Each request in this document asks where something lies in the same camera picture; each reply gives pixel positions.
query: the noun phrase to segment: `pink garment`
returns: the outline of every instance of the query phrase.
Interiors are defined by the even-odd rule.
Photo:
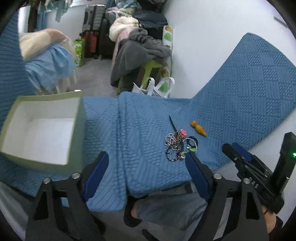
[[[114,52],[113,52],[113,57],[112,57],[112,69],[113,69],[113,66],[115,64],[115,60],[116,60],[116,57],[117,57],[117,54],[118,54],[118,47],[119,47],[119,44],[122,40],[124,39],[127,39],[129,34],[133,31],[134,29],[124,29],[118,36],[117,40],[116,40],[116,44],[115,44],[115,48],[114,48]]]

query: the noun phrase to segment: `person's leg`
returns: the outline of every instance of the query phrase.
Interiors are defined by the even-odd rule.
[[[138,200],[131,210],[131,216],[184,231],[202,216],[206,206],[207,202],[198,193],[152,195]]]

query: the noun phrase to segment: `green package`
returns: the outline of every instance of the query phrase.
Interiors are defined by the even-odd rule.
[[[84,64],[84,46],[85,46],[85,40],[84,39],[76,39],[74,41],[75,45],[75,64],[77,67],[81,67]]]

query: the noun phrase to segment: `gray blanket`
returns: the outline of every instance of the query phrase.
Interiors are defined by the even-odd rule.
[[[121,77],[142,66],[149,60],[161,57],[168,58],[172,51],[160,40],[147,35],[143,28],[133,30],[128,39],[122,41],[111,73],[111,85],[116,86]]]

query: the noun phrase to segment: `black bracelet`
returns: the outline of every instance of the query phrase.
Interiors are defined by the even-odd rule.
[[[197,140],[194,136],[189,136],[189,137],[187,137],[187,138],[190,138],[190,139],[194,140],[195,143],[196,143],[196,146],[195,146],[195,144],[194,144],[194,146],[191,145],[189,139],[187,139],[187,145],[189,145],[191,148],[197,148],[197,146],[198,146],[198,140]]]

